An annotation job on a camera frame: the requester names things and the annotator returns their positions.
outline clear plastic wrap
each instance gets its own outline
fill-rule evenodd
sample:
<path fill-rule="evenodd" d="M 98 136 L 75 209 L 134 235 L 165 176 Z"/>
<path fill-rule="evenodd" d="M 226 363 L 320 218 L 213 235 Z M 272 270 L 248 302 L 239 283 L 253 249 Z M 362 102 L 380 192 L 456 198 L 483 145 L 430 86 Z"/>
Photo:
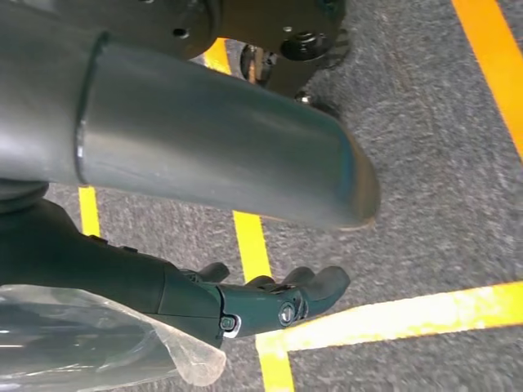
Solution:
<path fill-rule="evenodd" d="M 0 391 L 96 391 L 178 375 L 216 381 L 225 354 L 76 289 L 0 287 Z"/>

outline floor marking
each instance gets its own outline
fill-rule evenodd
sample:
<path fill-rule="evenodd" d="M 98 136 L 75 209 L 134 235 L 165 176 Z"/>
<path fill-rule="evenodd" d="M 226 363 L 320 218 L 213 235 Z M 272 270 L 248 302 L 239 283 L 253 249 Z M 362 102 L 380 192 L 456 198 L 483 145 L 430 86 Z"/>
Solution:
<path fill-rule="evenodd" d="M 500 114 L 523 160 L 523 56 L 495 0 L 452 0 Z"/>
<path fill-rule="evenodd" d="M 211 69 L 231 74 L 225 40 L 219 38 L 204 55 Z M 260 216 L 233 212 L 238 248 L 240 251 L 245 282 L 260 275 L 272 276 L 265 238 Z M 294 384 L 287 351 L 282 348 L 281 332 L 269 332 L 256 336 L 256 349 L 260 356 L 263 385 L 268 392 L 292 392 Z"/>
<path fill-rule="evenodd" d="M 91 186 L 78 188 L 80 217 L 82 233 L 100 237 L 98 207 L 96 205 L 96 191 Z"/>
<path fill-rule="evenodd" d="M 288 351 L 523 324 L 523 281 L 365 305 L 287 329 Z"/>

